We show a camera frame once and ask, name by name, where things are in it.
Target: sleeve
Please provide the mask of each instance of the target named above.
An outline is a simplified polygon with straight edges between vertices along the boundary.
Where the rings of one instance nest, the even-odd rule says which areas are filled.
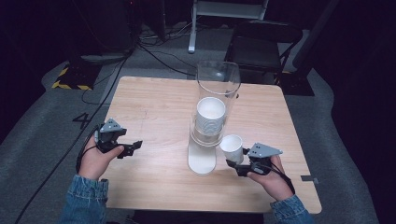
[[[106,223],[108,181],[79,175],[66,193],[66,204],[58,223]]]
[[[271,203],[271,207],[278,224],[315,223],[297,195],[293,195],[284,201]]]

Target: black chair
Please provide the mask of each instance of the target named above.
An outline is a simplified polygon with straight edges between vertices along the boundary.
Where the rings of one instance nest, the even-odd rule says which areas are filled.
[[[274,73],[274,83],[279,85],[290,51],[302,37],[303,31],[289,23],[245,21],[234,28],[224,61],[237,63],[241,70]],[[287,44],[282,53],[280,43]]]

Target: wooden tabletop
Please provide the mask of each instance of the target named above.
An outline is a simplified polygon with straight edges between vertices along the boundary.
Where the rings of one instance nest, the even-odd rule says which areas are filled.
[[[271,198],[258,183],[238,177],[217,148],[217,165],[196,175],[188,165],[190,119],[197,97],[194,80],[122,77],[106,119],[127,134],[119,143],[143,145],[132,157],[113,160],[102,178],[109,179],[108,207],[149,210],[270,212]],[[242,84],[225,135],[238,134],[244,147],[260,142],[283,150],[280,156],[297,195],[312,214],[321,211],[297,133],[282,90]]]

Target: person's right hand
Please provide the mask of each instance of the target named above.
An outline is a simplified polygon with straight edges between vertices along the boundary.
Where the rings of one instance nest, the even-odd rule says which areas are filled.
[[[280,172],[285,174],[282,162],[280,161],[278,155],[272,156],[271,162],[280,169]],[[267,191],[267,193],[277,201],[283,201],[293,196],[293,193],[291,192],[291,189],[289,188],[286,181],[275,172],[271,171],[268,175],[258,175],[253,172],[249,172],[247,173],[247,176],[261,184],[265,191]]]

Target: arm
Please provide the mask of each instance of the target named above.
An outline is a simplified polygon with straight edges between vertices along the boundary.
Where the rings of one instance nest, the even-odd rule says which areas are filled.
[[[111,160],[121,154],[123,147],[103,154],[94,146],[92,137],[85,146],[87,152],[82,158],[78,175],[73,177],[67,191],[59,223],[106,223],[108,181],[99,181],[99,177]]]
[[[271,157],[271,162],[282,173],[285,173],[279,156]],[[276,223],[314,223],[314,219],[306,211],[303,203],[297,195],[291,192],[288,184],[278,174],[270,172],[268,175],[257,175],[250,172],[247,176],[261,184],[265,191],[276,199],[276,202],[271,203],[271,207],[274,209]]]

